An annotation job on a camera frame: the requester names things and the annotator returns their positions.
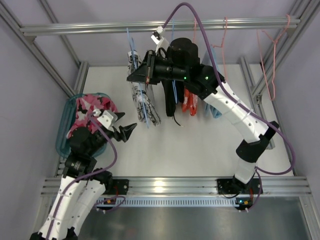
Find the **black white print trousers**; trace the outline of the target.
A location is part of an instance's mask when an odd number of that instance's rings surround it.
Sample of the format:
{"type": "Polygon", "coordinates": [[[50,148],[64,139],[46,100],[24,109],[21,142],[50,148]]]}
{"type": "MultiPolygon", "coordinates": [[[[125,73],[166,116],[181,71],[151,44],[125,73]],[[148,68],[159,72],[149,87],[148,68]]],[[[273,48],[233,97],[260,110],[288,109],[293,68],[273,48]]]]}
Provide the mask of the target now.
{"type": "MultiPolygon", "coordinates": [[[[137,51],[129,51],[128,58],[128,75],[134,72],[142,63],[137,51]]],[[[161,124],[160,115],[155,106],[155,96],[151,84],[129,82],[131,88],[132,100],[137,110],[138,120],[147,124],[159,126],[161,124]]]]}

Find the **pink camouflage trousers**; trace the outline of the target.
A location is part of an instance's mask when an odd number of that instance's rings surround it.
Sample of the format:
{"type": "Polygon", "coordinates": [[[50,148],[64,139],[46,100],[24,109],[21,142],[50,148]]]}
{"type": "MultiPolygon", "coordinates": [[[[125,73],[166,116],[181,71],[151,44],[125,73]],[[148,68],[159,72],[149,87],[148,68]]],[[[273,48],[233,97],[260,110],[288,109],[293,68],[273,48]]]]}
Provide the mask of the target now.
{"type": "Polygon", "coordinates": [[[114,113],[118,112],[117,106],[111,98],[100,92],[83,94],[75,102],[75,122],[66,134],[67,139],[71,138],[73,131],[80,127],[86,127],[92,134],[98,130],[89,118],[94,110],[99,110],[101,113],[105,110],[111,110],[114,113]]]}

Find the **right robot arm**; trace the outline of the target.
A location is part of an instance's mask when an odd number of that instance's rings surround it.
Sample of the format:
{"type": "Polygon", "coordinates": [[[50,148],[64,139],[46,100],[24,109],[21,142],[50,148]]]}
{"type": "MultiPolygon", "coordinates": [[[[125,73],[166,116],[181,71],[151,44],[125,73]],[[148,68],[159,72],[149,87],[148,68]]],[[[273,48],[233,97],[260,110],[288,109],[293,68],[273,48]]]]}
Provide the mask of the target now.
{"type": "Polygon", "coordinates": [[[243,140],[236,149],[239,161],[235,174],[220,186],[219,193],[248,193],[257,161],[279,128],[278,123],[265,123],[256,119],[252,111],[242,109],[242,101],[224,77],[212,66],[200,62],[198,46],[188,38],[173,40],[167,49],[148,50],[140,66],[127,77],[129,82],[151,85],[173,80],[215,107],[242,135],[243,140]]]}

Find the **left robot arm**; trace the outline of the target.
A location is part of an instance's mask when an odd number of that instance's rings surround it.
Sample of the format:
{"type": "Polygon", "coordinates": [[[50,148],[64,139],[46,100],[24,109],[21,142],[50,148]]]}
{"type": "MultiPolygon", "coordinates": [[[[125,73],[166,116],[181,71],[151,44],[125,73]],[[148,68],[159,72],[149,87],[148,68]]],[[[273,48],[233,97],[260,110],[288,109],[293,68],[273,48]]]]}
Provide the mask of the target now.
{"type": "Polygon", "coordinates": [[[115,128],[114,124],[125,114],[110,110],[94,110],[88,116],[88,126],[74,129],[69,139],[71,152],[66,159],[60,186],[53,206],[39,231],[34,232],[32,240],[76,240],[91,209],[98,205],[98,199],[113,187],[113,175],[108,170],[116,163],[114,160],[104,168],[96,168],[94,154],[105,144],[114,148],[113,140],[127,142],[137,127],[136,123],[115,128]]]}

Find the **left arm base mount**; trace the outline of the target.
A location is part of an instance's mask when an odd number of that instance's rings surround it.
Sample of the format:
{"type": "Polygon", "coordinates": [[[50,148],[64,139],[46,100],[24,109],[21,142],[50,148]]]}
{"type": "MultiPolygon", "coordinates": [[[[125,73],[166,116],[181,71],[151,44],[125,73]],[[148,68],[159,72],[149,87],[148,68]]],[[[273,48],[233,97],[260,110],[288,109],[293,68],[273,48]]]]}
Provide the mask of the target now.
{"type": "Polygon", "coordinates": [[[103,195],[126,195],[129,190],[129,179],[120,178],[110,180],[105,185],[105,191],[103,195]]]}

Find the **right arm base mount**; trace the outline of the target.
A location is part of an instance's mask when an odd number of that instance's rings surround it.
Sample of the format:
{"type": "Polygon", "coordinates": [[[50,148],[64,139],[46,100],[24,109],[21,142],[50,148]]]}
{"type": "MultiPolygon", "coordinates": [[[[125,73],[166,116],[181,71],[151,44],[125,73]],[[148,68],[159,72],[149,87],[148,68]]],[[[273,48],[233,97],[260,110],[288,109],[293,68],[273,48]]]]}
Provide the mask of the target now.
{"type": "Polygon", "coordinates": [[[218,178],[216,182],[219,195],[249,195],[250,190],[254,195],[263,193],[262,184],[258,178],[252,178],[248,183],[243,183],[235,177],[218,178]]]}

